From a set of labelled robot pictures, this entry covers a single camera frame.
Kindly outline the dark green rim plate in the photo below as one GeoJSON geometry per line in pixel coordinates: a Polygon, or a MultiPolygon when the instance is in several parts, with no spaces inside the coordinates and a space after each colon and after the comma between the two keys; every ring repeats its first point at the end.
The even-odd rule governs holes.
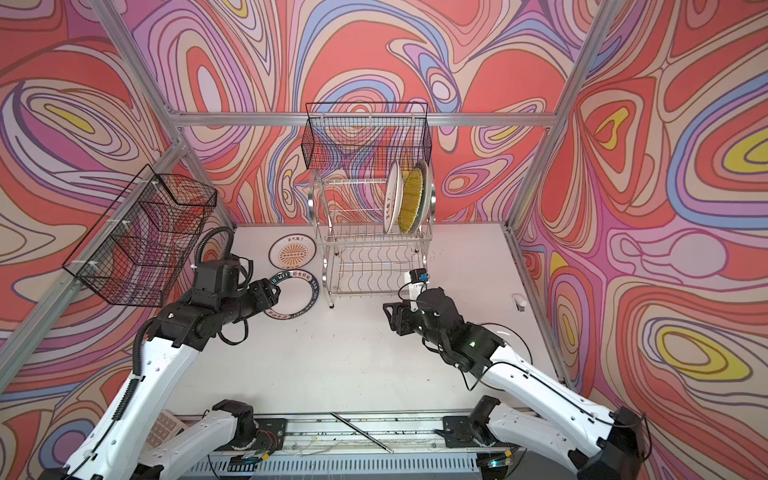
{"type": "Polygon", "coordinates": [[[265,311],[275,320],[291,320],[307,313],[320,296],[318,280],[303,269],[279,272],[270,282],[281,290],[278,302],[265,311]]]}

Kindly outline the light green flower plate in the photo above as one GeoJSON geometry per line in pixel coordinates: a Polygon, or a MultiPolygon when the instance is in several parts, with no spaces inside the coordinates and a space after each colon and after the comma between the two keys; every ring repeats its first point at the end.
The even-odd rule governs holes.
{"type": "Polygon", "coordinates": [[[424,167],[425,176],[424,176],[423,194],[421,199],[419,225],[422,225],[429,218],[429,212],[432,205],[432,194],[434,190],[432,167],[427,163],[423,163],[422,166],[424,167]]]}

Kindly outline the yellow woven pattern plate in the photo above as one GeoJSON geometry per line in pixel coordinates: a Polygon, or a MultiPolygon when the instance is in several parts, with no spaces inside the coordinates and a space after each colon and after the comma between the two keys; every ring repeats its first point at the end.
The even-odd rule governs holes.
{"type": "Polygon", "coordinates": [[[403,234],[411,231],[419,215],[425,178],[424,167],[417,165],[404,182],[402,203],[398,214],[398,227],[403,234]]]}

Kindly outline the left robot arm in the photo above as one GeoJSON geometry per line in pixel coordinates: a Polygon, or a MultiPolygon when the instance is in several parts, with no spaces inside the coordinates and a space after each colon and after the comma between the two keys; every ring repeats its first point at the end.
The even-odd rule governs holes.
{"type": "Polygon", "coordinates": [[[200,262],[192,287],[136,333],[132,371],[91,434],[64,466],[43,479],[178,479],[220,447],[250,450],[260,433],[250,405],[222,400],[168,443],[145,450],[145,441],[171,393],[208,342],[228,324],[274,307],[280,289],[255,280],[240,257],[200,262]]]}

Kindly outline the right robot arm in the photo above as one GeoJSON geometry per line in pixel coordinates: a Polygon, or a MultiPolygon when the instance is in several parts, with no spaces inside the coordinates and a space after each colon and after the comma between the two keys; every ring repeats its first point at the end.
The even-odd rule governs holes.
{"type": "Polygon", "coordinates": [[[635,479],[650,452],[644,416],[610,410],[569,390],[483,325],[467,322],[441,288],[430,288],[382,310],[400,336],[423,344],[463,376],[474,377],[531,408],[525,414],[483,396],[468,416],[482,446],[511,444],[568,469],[579,479],[635,479]]]}

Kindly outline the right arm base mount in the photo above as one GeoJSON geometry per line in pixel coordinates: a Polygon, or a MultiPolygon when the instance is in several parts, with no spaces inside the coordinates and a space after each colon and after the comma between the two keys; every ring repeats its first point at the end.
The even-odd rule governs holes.
{"type": "Polygon", "coordinates": [[[480,448],[480,449],[504,449],[516,451],[519,445],[494,441],[484,444],[472,433],[469,426],[469,417],[466,415],[448,415],[442,417],[442,426],[434,430],[440,436],[447,448],[480,448]]]}

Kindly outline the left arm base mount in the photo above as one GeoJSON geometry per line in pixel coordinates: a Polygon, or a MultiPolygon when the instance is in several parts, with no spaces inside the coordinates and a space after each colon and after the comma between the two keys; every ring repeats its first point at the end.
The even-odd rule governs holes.
{"type": "Polygon", "coordinates": [[[282,450],[285,443],[288,420],[280,417],[257,418],[257,433],[245,447],[236,447],[227,444],[218,447],[214,453],[237,453],[244,455],[246,452],[270,453],[282,450]]]}

